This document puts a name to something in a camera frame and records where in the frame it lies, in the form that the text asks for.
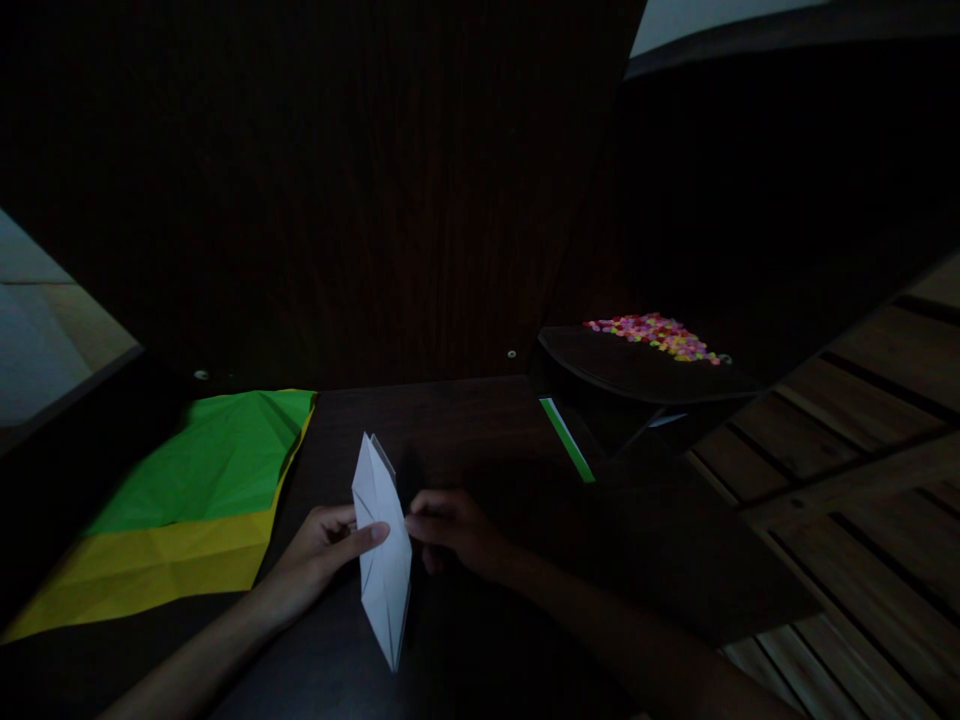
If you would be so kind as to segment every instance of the wooden floor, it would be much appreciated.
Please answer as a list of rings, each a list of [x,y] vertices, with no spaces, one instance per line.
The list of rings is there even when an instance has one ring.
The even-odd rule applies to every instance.
[[[811,717],[960,717],[955,318],[902,298],[688,454],[826,609],[722,649]]]

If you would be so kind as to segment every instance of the green origami paper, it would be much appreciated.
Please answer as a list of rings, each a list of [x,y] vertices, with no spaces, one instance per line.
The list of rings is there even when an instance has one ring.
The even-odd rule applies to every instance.
[[[130,471],[86,534],[269,509],[313,396],[256,391],[198,400],[185,427]]]

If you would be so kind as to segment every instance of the yellow paper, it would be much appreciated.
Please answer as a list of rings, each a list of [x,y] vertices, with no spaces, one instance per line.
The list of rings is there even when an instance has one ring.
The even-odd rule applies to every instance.
[[[83,537],[6,629],[0,643],[67,625],[112,620],[207,593],[249,590],[270,542],[287,470],[269,510],[219,520]]]

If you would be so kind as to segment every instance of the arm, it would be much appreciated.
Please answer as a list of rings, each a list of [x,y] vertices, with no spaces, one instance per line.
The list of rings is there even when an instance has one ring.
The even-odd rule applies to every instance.
[[[194,717],[271,638],[291,625],[350,560],[382,543],[386,523],[358,532],[352,505],[310,511],[270,574],[177,650],[100,720]]]
[[[443,569],[431,546],[452,549],[478,575],[552,616],[653,717],[798,717],[699,640],[511,545],[466,493],[425,490],[411,511],[407,530],[426,543],[427,572]]]

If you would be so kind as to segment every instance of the wall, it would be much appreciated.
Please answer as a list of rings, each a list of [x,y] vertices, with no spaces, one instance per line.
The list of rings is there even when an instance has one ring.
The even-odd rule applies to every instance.
[[[30,419],[135,344],[0,210],[0,428]]]
[[[958,717],[957,268],[688,455],[825,609],[723,648],[814,718]]]
[[[717,25],[810,5],[827,0],[649,0],[630,57]]]

